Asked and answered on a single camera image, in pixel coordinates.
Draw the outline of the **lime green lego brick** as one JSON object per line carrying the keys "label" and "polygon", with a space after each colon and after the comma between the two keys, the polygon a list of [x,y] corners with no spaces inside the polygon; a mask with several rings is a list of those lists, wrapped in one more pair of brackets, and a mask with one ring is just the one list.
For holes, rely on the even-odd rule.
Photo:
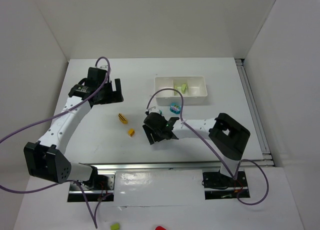
{"label": "lime green lego brick", "polygon": [[174,85],[174,89],[180,91],[181,90],[181,85]]}
{"label": "lime green lego brick", "polygon": [[186,92],[186,90],[187,90],[187,84],[186,83],[183,83],[181,86],[180,86],[180,92],[182,93],[182,94],[184,94],[185,92]]}

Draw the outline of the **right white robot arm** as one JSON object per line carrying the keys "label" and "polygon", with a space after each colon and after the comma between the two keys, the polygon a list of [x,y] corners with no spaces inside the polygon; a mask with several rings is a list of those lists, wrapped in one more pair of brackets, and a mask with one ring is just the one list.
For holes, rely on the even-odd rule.
{"label": "right white robot arm", "polygon": [[240,163],[251,136],[243,125],[226,113],[216,118],[166,120],[157,112],[147,114],[142,125],[151,145],[163,140],[199,138],[221,162],[220,173],[238,177]]}

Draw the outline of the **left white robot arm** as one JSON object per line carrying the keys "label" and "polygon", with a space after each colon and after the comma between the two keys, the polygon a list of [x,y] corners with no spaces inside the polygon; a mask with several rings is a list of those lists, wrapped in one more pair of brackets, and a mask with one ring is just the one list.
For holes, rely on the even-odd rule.
{"label": "left white robot arm", "polygon": [[72,163],[65,152],[78,125],[93,106],[123,102],[121,80],[111,81],[107,75],[106,70],[90,67],[87,77],[71,88],[61,115],[48,131],[37,142],[25,145],[23,152],[31,176],[57,184],[81,181],[90,188],[100,180],[96,167]]}

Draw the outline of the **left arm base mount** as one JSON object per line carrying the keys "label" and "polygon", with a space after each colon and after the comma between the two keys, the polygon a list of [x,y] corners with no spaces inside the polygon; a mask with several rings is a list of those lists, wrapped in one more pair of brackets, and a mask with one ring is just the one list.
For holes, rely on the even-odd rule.
{"label": "left arm base mount", "polygon": [[[98,202],[102,200],[103,202],[113,202],[114,201],[114,187],[116,174],[114,172],[107,172],[102,174],[104,177],[100,177],[100,179],[94,184],[92,187],[88,187],[84,183],[80,183],[85,196],[89,202]],[[85,199],[81,192],[79,186],[75,183],[71,183],[69,186],[68,203],[84,203]]]}

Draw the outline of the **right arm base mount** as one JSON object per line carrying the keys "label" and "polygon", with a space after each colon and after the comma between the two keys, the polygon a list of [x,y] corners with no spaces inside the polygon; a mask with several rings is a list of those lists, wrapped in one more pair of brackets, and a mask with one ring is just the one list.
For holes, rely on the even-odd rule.
{"label": "right arm base mount", "polygon": [[247,176],[244,171],[239,171],[237,180],[220,174],[218,171],[202,173],[201,182],[204,187],[205,200],[226,200],[250,198]]}

